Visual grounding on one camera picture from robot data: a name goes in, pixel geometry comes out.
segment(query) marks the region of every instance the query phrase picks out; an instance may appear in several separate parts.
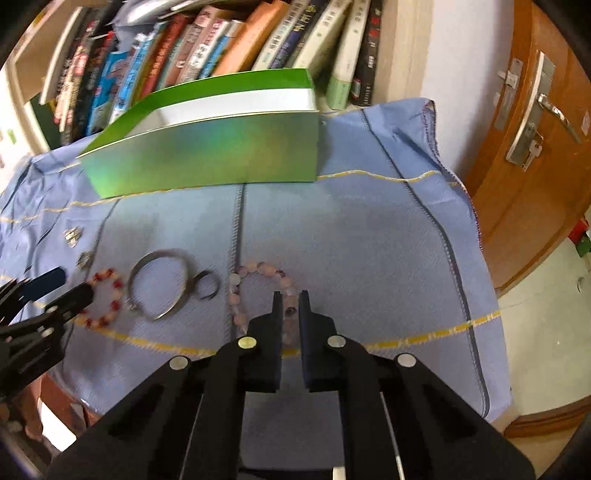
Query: wooden door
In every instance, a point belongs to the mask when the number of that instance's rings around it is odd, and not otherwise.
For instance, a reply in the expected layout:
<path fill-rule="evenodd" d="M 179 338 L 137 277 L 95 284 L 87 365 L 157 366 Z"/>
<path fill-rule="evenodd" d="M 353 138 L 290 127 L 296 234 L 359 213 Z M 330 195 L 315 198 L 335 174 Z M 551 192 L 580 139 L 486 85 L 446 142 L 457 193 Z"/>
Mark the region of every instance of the wooden door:
<path fill-rule="evenodd" d="M 515 0 L 509 68 L 516 74 L 507 78 L 493 124 L 466 179 L 499 294 L 549 255 L 591 204 L 591 83 L 558 29 L 531 0 Z M 560 110 L 570 131 L 538 103 L 541 85 L 548 88 L 548 72 L 553 74 L 546 105 L 551 102 Z M 535 128 L 529 121 L 534 110 L 539 117 Z M 506 159 L 512 150 L 513 161 L 523 158 L 514 150 L 520 133 L 532 138 L 533 150 L 542 146 L 527 169 Z"/>

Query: green folder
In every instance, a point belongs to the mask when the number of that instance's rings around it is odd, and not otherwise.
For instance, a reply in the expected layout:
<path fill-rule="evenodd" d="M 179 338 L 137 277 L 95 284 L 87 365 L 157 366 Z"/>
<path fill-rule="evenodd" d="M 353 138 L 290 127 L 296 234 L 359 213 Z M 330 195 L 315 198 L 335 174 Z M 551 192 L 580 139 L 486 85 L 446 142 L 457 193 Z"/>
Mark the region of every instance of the green folder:
<path fill-rule="evenodd" d="M 79 156 L 102 198 L 314 181 L 319 114 L 305 70 L 242 72 L 148 95 Z"/>

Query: sticker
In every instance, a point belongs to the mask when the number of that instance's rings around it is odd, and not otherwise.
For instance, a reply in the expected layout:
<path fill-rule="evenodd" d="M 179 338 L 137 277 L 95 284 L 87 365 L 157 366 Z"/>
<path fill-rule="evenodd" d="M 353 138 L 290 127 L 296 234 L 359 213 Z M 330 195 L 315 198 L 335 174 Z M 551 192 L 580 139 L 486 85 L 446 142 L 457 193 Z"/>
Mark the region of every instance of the sticker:
<path fill-rule="evenodd" d="M 10 138 L 10 141 L 12 142 L 13 145 L 17 144 L 17 136 L 14 134 L 14 131 L 12 130 L 12 128 L 9 128 L 7 131 L 8 134 L 8 138 Z"/>
<path fill-rule="evenodd" d="M 581 130 L 585 134 L 585 137 L 589 135 L 589 127 L 591 127 L 591 118 L 589 117 L 589 112 L 587 111 L 583 117 L 583 125 L 581 125 Z"/>

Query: key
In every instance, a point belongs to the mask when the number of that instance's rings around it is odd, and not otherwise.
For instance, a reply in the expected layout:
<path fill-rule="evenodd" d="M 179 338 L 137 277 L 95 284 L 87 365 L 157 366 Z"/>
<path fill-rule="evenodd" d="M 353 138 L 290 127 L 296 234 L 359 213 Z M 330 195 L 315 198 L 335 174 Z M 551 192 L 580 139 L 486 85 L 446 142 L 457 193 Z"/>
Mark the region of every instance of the key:
<path fill-rule="evenodd" d="M 535 140 L 532 140 L 530 143 L 530 153 L 527 155 L 527 159 L 523 164 L 523 171 L 526 171 L 531 163 L 534 161 L 535 158 L 539 157 L 542 153 L 542 143 L 537 143 Z"/>

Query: small ring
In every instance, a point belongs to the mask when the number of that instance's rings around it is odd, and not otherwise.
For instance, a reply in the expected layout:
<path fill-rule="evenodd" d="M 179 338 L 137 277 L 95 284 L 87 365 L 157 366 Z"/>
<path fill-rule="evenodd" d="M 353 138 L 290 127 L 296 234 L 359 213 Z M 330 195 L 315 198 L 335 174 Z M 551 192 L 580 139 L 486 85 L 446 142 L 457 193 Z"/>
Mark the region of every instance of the small ring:
<path fill-rule="evenodd" d="M 195 277 L 193 278 L 193 284 L 195 285 L 195 293 L 197 293 L 198 291 L 199 281 L 210 275 L 213 277 L 213 281 L 215 282 L 216 288 L 213 290 L 213 293 L 210 293 L 209 295 L 204 295 L 203 297 L 198 297 L 199 300 L 211 300 L 220 291 L 220 288 L 222 286 L 222 280 L 220 279 L 220 277 L 211 270 L 203 270 L 199 272 L 197 275 L 195 275 Z"/>

